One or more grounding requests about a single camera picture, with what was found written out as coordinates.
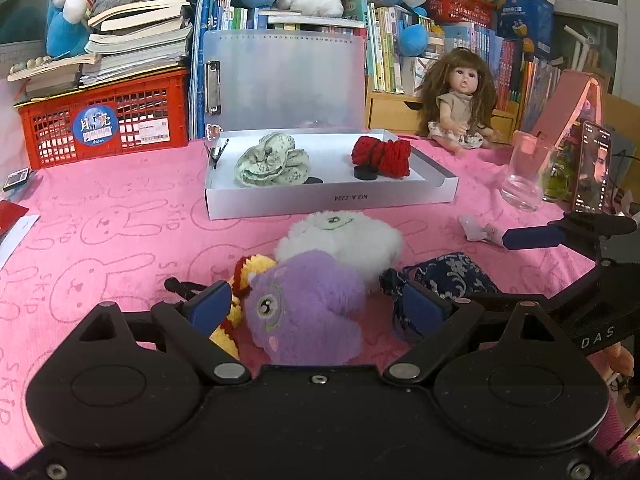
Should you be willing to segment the person's right hand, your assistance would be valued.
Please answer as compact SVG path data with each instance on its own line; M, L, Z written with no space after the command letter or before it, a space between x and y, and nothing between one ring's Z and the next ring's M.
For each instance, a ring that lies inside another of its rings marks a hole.
M634 376L634 356L620 343L599 352L599 370L603 378L613 374Z

